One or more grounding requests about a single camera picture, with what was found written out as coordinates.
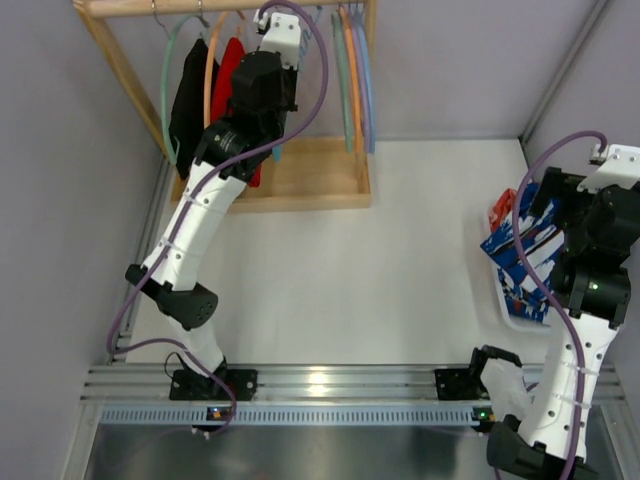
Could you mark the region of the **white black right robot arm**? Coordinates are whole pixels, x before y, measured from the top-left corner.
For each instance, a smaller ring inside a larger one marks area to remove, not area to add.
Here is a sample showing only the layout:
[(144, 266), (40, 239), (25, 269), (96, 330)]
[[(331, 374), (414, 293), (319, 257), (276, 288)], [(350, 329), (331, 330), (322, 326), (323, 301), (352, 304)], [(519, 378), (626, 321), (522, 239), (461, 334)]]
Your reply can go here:
[(537, 387), (527, 390), (512, 352), (484, 346), (471, 367), (497, 416), (487, 446), (491, 467), (522, 479), (595, 479), (585, 432), (603, 358), (630, 301), (623, 264), (639, 239), (639, 176), (600, 170), (583, 177), (550, 168), (529, 214), (540, 216), (553, 200), (565, 243), (548, 281), (533, 269), (519, 221), (512, 221), (519, 260), (559, 316)]

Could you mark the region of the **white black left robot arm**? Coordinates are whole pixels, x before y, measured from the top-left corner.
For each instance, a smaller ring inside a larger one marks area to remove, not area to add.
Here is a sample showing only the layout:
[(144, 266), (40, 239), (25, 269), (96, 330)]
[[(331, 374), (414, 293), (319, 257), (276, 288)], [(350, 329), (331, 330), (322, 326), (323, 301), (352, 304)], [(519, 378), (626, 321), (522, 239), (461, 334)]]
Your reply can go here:
[(198, 283), (213, 236), (231, 204), (271, 155), (286, 117), (296, 110), (297, 61), (258, 50), (230, 75), (231, 94), (222, 114), (205, 128), (195, 149), (188, 183), (160, 244), (125, 278), (140, 283), (174, 328), (186, 351), (174, 374), (173, 400), (213, 399), (222, 392), (227, 365), (215, 339), (215, 293)]

